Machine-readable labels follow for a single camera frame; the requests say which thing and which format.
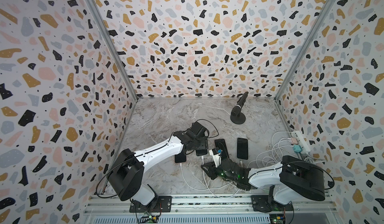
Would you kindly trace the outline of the black phone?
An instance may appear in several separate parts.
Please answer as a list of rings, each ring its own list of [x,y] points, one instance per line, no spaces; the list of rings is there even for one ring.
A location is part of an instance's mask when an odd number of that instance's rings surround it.
[[[208,154],[208,150],[207,149],[204,149],[204,150],[196,150],[196,156],[200,157],[200,156],[205,156]]]
[[[237,158],[240,160],[249,159],[249,142],[248,139],[237,138]]]
[[[223,160],[228,159],[229,154],[228,154],[228,149],[227,149],[225,139],[216,139],[214,140],[214,142],[215,142],[215,147],[221,150],[222,159]]]
[[[180,153],[175,155],[175,163],[180,164],[180,163],[185,163],[187,161],[187,156],[184,153]]]

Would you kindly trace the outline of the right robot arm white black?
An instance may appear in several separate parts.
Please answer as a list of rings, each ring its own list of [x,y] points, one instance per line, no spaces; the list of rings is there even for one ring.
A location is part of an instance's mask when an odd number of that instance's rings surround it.
[[[279,163],[258,169],[243,168],[221,154],[213,158],[213,162],[201,165],[210,179],[222,178],[243,191],[268,187],[272,201],[282,205],[300,197],[322,202],[326,199],[326,190],[335,185],[331,178],[326,187],[324,169],[292,156],[283,156]]]

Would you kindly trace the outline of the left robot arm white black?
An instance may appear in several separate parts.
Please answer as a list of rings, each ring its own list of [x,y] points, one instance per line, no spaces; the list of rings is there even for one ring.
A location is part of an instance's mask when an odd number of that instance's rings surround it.
[[[173,132],[168,139],[149,148],[135,152],[125,149],[106,178],[121,201],[133,200],[153,209],[159,196],[150,186],[142,184],[144,173],[169,157],[207,148],[209,134],[196,121],[185,131]]]

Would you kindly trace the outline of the black microphone on stand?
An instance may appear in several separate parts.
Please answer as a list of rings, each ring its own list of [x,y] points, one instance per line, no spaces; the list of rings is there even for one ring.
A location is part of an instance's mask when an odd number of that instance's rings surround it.
[[[249,92],[245,92],[231,111],[230,119],[234,124],[241,125],[246,121],[246,116],[242,113],[242,108],[246,102],[248,94]]]

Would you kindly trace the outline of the pink charger plug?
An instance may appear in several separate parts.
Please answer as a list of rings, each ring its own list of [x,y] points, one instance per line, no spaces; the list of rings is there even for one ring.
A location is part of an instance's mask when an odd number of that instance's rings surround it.
[[[297,145],[298,144],[298,140],[296,138],[291,138],[290,142],[291,142],[292,145]]]

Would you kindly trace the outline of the teal charger plug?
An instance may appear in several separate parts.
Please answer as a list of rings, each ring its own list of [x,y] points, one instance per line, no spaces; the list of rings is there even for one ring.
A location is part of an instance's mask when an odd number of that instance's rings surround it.
[[[295,153],[301,153],[303,149],[300,145],[293,145],[293,150]]]

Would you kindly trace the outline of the white power strip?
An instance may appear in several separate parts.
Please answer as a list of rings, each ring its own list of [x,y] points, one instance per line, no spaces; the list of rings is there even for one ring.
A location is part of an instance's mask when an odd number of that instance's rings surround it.
[[[300,131],[293,131],[292,136],[298,140],[298,144],[303,148],[302,152],[304,154],[309,154],[311,152],[310,145]]]

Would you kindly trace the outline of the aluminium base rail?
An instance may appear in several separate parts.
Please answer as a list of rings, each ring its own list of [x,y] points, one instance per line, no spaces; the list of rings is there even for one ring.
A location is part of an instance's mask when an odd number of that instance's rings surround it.
[[[256,210],[256,196],[218,198],[208,194],[171,195],[161,211],[142,211],[130,201],[91,198],[82,224],[341,224],[329,197],[324,202],[298,199],[269,213]]]

